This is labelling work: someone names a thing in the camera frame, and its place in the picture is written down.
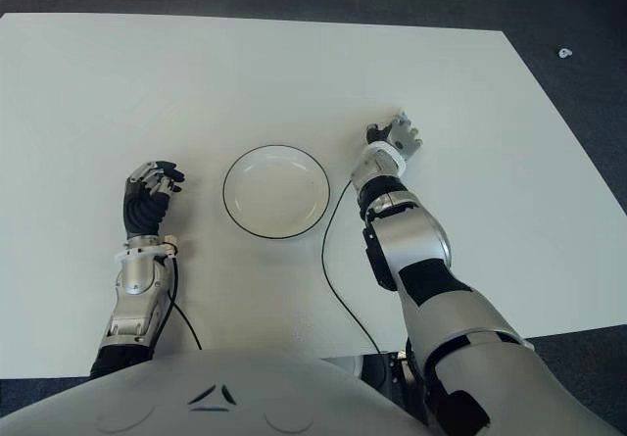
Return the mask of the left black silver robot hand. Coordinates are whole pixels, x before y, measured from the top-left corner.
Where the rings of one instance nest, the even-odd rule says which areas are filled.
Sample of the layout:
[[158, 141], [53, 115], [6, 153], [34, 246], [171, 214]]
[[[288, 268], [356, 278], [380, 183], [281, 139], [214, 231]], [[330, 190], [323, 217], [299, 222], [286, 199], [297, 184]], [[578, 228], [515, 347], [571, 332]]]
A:
[[159, 234], [170, 198], [181, 191], [184, 180], [177, 164], [168, 161], [147, 162], [131, 173], [125, 182], [122, 203], [127, 239]]

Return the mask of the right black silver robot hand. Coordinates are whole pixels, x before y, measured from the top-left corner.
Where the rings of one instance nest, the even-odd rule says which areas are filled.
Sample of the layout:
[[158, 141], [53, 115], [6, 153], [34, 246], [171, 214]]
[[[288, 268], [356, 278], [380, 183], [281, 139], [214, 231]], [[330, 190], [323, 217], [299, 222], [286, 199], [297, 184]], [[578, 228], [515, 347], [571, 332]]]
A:
[[367, 143], [385, 142], [394, 147], [405, 161], [415, 155], [422, 145], [418, 129], [404, 111], [397, 112], [389, 121], [375, 123], [365, 132]]

